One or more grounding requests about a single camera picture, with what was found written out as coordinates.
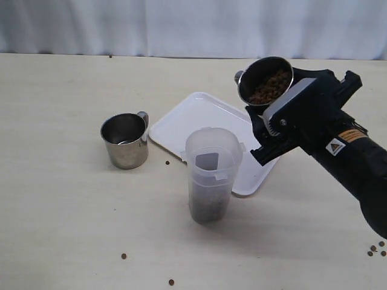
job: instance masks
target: mug handle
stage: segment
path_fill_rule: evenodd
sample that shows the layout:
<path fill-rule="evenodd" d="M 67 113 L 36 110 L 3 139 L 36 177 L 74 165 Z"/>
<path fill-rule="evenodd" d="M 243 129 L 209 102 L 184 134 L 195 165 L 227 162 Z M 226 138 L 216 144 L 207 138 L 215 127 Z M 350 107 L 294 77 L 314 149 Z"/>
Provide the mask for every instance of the mug handle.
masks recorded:
<path fill-rule="evenodd" d="M 149 124 L 149 115 L 148 115 L 148 113 L 144 112 L 144 111 L 140 111 L 140 112 L 137 113 L 137 115 L 144 120 L 145 127 L 148 128 L 148 124 Z"/>

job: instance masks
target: orange label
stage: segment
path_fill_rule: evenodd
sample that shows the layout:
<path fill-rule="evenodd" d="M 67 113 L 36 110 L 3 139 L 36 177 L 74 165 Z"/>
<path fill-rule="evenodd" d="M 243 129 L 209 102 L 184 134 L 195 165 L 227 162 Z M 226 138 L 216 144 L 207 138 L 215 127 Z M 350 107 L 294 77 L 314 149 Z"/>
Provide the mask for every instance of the orange label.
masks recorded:
<path fill-rule="evenodd" d="M 357 129 L 351 129 L 348 131 L 344 131 L 339 134 L 339 137 L 348 143 L 353 142 L 359 138 L 368 138 L 367 135 L 365 135 L 363 132 L 357 130 Z"/>

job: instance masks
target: kibble in container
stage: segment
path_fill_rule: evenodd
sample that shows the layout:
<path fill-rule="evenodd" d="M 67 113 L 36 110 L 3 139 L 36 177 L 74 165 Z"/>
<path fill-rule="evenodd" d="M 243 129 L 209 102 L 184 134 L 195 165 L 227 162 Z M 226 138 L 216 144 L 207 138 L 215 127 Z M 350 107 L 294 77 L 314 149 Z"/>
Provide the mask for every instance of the kibble in container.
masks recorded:
<path fill-rule="evenodd" d="M 223 128 L 204 128 L 188 137 L 181 157 L 187 162 L 194 221 L 205 224 L 224 217 L 244 151 L 243 143 Z"/>

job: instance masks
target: mug rim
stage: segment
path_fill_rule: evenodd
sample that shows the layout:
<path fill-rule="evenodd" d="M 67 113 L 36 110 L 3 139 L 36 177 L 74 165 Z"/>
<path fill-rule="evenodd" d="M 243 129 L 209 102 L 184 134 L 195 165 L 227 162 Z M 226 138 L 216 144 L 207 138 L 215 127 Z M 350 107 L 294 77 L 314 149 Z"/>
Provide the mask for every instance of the mug rim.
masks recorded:
<path fill-rule="evenodd" d="M 134 115 L 134 116 L 140 118 L 140 119 L 144 122 L 144 126 L 145 126 L 144 132 L 142 132 L 142 134 L 141 134 L 136 140 L 134 140 L 134 141 L 132 141 L 132 142 L 125 143 L 125 144 L 116 144 L 116 143 L 112 143 L 112 142 L 106 140 L 106 138 L 103 136 L 103 134 L 102 134 L 102 129 L 103 129 L 103 127 L 105 127 L 105 125 L 107 124 L 107 122 L 111 121 L 111 120 L 114 119 L 114 118 L 117 118 L 117 117 L 119 117 L 119 116 L 122 116 L 122 115 Z M 109 143 L 110 145 L 114 145 L 114 146 L 125 146 L 125 145 L 133 144 L 134 142 L 137 142 L 139 139 L 141 139 L 142 136 L 146 133 L 146 130 L 147 130 L 146 122 L 145 122 L 145 120 L 144 120 L 143 118 L 141 118 L 141 116 L 139 116 L 139 115 L 136 114 L 136 113 L 128 113 L 128 112 L 127 112 L 127 113 L 119 113 L 119 114 L 113 115 L 113 116 L 111 116 L 110 118 L 106 119 L 106 120 L 102 123 L 102 125 L 101 125 L 100 135 L 101 135 L 102 139 L 103 139 L 105 142 Z"/>

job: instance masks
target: warning label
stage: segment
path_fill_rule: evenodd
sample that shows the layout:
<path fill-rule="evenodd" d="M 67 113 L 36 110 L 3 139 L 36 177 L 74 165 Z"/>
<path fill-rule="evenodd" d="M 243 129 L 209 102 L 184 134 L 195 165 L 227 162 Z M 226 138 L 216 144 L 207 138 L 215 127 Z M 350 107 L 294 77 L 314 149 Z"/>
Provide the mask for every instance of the warning label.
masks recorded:
<path fill-rule="evenodd" d="M 326 150 L 330 152 L 333 156 L 339 154 L 341 150 L 345 147 L 345 144 L 340 140 L 333 138 L 332 141 L 328 143 L 326 146 Z"/>
<path fill-rule="evenodd" d="M 351 129 L 351 130 L 342 132 L 341 134 L 339 134 L 339 137 L 345 140 L 346 142 L 350 143 L 359 138 L 367 138 L 368 136 L 357 129 Z"/>

